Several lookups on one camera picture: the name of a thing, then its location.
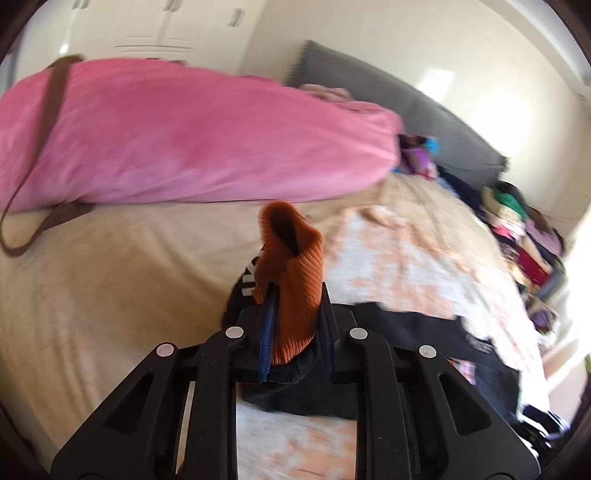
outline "purple clothing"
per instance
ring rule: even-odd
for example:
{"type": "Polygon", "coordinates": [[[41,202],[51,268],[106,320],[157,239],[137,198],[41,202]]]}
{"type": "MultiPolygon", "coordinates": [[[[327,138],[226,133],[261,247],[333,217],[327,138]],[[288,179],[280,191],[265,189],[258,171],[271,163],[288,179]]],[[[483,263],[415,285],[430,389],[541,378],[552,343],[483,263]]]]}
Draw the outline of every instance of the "purple clothing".
{"type": "Polygon", "coordinates": [[[557,257],[562,255],[562,244],[560,243],[560,240],[554,231],[552,231],[552,233],[540,232],[535,227],[535,223],[531,218],[528,218],[525,221],[525,228],[527,233],[529,233],[531,237],[548,252],[556,255],[557,257]]]}

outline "cabinet handle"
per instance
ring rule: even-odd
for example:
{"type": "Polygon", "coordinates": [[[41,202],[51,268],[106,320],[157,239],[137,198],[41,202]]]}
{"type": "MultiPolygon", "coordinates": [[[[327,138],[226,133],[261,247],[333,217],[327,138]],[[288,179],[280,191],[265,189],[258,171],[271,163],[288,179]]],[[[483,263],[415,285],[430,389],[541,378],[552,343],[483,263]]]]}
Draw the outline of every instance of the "cabinet handle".
{"type": "Polygon", "coordinates": [[[235,8],[228,27],[240,27],[242,19],[244,18],[245,10],[243,8],[235,8]]]}
{"type": "Polygon", "coordinates": [[[183,0],[177,0],[177,2],[174,4],[173,12],[178,12],[180,10],[182,4],[183,4],[183,0]]]}

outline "white wardrobe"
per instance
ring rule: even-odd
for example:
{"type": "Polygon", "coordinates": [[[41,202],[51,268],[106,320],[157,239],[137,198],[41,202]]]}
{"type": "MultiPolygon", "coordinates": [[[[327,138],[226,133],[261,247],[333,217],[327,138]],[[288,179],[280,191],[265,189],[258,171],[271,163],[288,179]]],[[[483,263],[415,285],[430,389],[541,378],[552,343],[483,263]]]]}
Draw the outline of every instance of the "white wardrobe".
{"type": "Polygon", "coordinates": [[[237,73],[267,0],[48,0],[27,24],[17,80],[66,54],[182,60],[237,73]]]}

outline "green clothing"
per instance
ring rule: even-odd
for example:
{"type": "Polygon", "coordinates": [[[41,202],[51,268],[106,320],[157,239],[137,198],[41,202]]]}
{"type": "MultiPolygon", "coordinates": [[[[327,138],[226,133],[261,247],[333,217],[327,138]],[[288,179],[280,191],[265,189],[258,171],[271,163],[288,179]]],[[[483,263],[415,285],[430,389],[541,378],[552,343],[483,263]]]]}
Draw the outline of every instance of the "green clothing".
{"type": "Polygon", "coordinates": [[[509,193],[504,193],[498,189],[494,189],[493,192],[495,194],[495,199],[497,202],[509,207],[514,212],[519,213],[521,219],[526,220],[527,213],[525,212],[521,204],[517,201],[517,199],[513,197],[513,195],[509,193]]]}

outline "metal screw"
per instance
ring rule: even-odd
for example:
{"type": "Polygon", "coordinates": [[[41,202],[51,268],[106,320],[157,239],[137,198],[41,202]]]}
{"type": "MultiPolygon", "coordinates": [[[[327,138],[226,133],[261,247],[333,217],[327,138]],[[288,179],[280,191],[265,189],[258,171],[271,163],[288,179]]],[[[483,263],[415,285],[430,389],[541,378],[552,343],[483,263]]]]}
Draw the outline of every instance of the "metal screw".
{"type": "Polygon", "coordinates": [[[159,345],[156,349],[156,353],[158,354],[158,356],[170,356],[173,354],[173,352],[174,345],[171,345],[170,343],[163,343],[162,345],[159,345]]]}
{"type": "Polygon", "coordinates": [[[351,328],[349,331],[349,335],[356,340],[363,340],[368,337],[367,330],[362,329],[360,327],[351,328]]]}
{"type": "Polygon", "coordinates": [[[226,330],[226,336],[228,338],[240,338],[242,335],[244,335],[244,330],[238,326],[230,327],[226,330]]]}
{"type": "Polygon", "coordinates": [[[437,350],[435,350],[431,345],[421,345],[418,349],[418,353],[420,353],[425,358],[433,358],[437,355],[437,350]]]}

